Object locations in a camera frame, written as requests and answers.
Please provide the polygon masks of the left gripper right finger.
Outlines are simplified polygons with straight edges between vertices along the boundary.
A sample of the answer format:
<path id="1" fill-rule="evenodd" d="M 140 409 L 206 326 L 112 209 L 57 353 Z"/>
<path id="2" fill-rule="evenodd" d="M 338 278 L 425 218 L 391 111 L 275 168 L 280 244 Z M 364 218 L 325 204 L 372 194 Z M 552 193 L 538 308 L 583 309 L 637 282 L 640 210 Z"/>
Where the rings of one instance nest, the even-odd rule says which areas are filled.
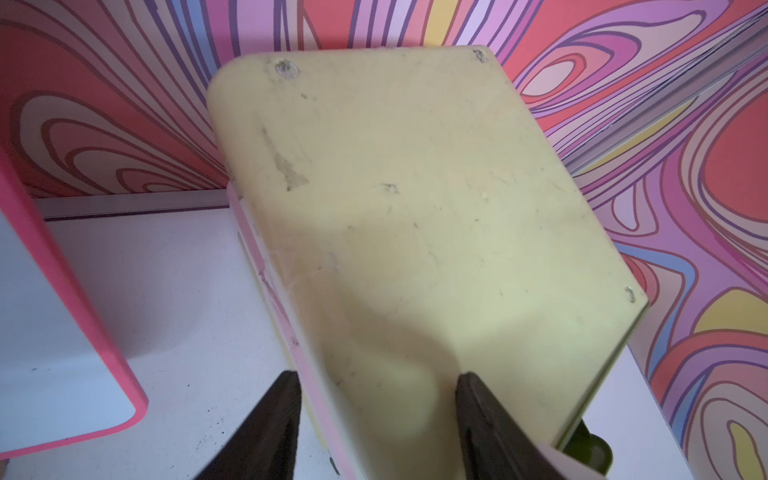
<path id="1" fill-rule="evenodd" d="M 561 479 L 482 379 L 458 376 L 456 419 L 468 479 Z"/>

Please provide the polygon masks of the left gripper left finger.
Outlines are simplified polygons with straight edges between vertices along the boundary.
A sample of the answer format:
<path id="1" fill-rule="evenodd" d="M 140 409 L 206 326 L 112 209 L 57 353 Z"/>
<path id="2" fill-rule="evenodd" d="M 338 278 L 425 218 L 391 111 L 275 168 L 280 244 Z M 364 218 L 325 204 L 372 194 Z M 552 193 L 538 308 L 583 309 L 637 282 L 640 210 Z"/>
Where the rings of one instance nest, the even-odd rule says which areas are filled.
<path id="1" fill-rule="evenodd" d="M 302 390 L 295 371 L 281 372 L 197 480 L 292 480 Z"/>

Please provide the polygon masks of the green drawer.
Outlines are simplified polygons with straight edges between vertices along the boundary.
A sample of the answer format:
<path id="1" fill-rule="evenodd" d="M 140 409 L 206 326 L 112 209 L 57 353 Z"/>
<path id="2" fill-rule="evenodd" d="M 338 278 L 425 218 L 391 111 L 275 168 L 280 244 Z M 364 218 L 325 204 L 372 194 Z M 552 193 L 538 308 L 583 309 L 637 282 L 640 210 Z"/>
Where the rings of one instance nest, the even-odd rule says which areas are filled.
<path id="1" fill-rule="evenodd" d="M 580 421 L 563 453 L 574 460 L 606 476 L 613 464 L 613 451 L 609 444 L 590 432 L 584 421 Z"/>

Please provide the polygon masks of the yellow green drawer cabinet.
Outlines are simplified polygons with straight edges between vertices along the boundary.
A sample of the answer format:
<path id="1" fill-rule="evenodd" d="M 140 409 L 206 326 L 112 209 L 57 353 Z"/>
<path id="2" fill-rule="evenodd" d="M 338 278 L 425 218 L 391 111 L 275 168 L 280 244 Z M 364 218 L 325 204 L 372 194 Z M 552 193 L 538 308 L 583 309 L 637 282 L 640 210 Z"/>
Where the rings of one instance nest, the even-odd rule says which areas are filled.
<path id="1" fill-rule="evenodd" d="M 342 478 L 462 478 L 465 372 L 567 444 L 648 299 L 488 48 L 242 56 L 207 109 Z"/>

